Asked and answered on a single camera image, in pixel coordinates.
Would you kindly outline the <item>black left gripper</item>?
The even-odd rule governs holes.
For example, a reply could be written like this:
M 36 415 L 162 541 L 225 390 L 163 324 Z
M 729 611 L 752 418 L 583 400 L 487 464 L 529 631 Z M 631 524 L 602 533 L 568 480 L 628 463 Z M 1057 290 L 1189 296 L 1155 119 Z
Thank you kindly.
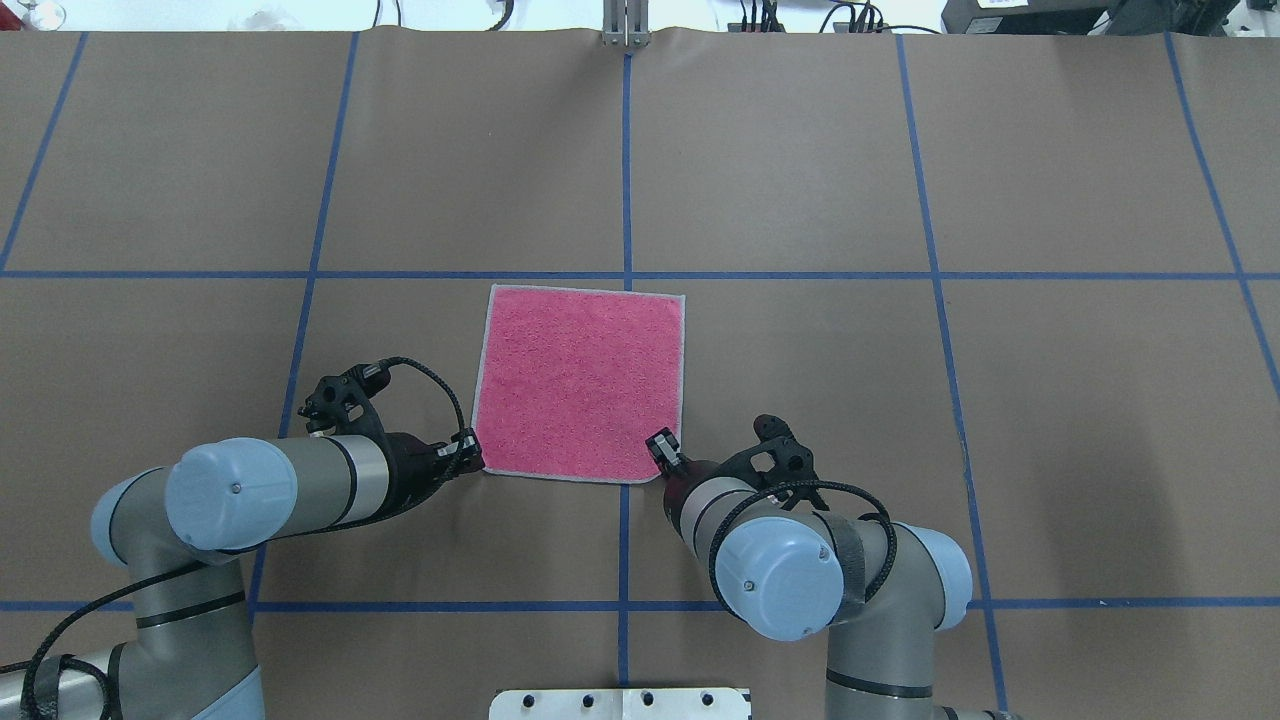
M 474 428 L 454 433 L 451 446 L 429 445 L 412 434 L 394 432 L 387 436 L 387 450 L 389 486 L 385 511 L 415 507 L 456 478 L 485 468 L 483 447 Z

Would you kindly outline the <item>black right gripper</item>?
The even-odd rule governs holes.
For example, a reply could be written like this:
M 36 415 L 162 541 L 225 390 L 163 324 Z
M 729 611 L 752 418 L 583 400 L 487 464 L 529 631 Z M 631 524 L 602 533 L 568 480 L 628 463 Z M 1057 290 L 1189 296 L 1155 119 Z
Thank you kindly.
M 694 489 L 713 477 L 717 462 L 690 460 L 685 454 L 681 454 L 678 439 L 669 428 L 662 428 L 650 436 L 645 441 L 645 446 L 666 483 L 663 491 L 666 519 L 671 525 L 678 525 L 686 500 Z

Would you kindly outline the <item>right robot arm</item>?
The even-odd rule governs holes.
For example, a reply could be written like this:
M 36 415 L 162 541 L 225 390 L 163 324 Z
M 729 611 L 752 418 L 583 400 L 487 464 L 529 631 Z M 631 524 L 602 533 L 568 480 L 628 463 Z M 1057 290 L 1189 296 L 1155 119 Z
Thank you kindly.
M 934 638 L 974 594 L 959 543 L 822 480 L 782 419 L 760 415 L 754 430 L 719 462 L 686 456 L 669 429 L 646 439 L 666 518 L 717 603 L 771 641 L 826 635 L 829 719 L 1001 719 L 934 696 Z

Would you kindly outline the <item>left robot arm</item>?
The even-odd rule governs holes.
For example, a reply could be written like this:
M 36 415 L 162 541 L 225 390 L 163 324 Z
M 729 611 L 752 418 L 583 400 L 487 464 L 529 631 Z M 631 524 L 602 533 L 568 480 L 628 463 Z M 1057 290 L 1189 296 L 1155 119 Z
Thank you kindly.
M 242 559 L 265 544 L 406 512 L 483 468 L 462 430 L 232 438 L 114 486 L 90 534 L 129 583 L 3 667 L 5 719 L 262 719 Z

